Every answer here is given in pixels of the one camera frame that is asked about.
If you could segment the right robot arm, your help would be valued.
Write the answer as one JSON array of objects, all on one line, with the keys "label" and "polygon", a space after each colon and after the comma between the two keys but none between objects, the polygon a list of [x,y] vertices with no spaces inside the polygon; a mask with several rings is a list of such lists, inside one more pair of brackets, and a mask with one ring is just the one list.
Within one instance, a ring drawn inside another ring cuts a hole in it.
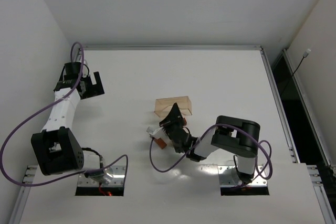
[{"label": "right robot arm", "polygon": [[184,130],[186,121],[175,103],[159,126],[172,141],[175,151],[184,153],[194,162],[207,159],[219,149],[235,154],[239,179],[244,184],[252,181],[259,149],[260,125],[257,122],[220,115],[214,126],[201,137],[194,137]]}]

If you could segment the dark red wood block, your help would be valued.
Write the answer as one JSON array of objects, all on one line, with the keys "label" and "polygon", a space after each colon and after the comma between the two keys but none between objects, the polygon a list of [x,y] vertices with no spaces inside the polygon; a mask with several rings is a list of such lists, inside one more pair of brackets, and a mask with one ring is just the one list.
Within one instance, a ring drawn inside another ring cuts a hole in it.
[{"label": "dark red wood block", "polygon": [[167,147],[167,144],[162,138],[155,138],[154,141],[158,145],[158,147],[162,150]]}]

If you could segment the transparent amber plastic bin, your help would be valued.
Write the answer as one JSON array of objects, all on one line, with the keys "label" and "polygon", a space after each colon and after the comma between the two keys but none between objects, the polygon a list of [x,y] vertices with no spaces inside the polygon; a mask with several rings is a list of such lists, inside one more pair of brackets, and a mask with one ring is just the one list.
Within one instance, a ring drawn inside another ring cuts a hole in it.
[{"label": "transparent amber plastic bin", "polygon": [[192,103],[188,96],[156,99],[154,113],[158,117],[164,118],[175,103],[178,105],[182,115],[192,115]]}]

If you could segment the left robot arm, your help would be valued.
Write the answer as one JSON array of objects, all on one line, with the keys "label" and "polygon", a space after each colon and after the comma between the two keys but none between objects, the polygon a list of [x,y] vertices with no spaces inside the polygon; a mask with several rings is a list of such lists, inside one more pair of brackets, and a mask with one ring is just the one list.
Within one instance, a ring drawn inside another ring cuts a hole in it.
[{"label": "left robot arm", "polygon": [[79,84],[69,95],[66,94],[75,86],[80,76],[80,62],[69,62],[64,65],[62,75],[54,88],[55,102],[47,123],[40,133],[31,137],[31,144],[40,166],[41,172],[58,175],[65,172],[78,171],[84,167],[83,150],[71,131],[75,110],[80,100],[104,94],[99,72],[94,72],[96,83],[91,76],[81,76]]}]

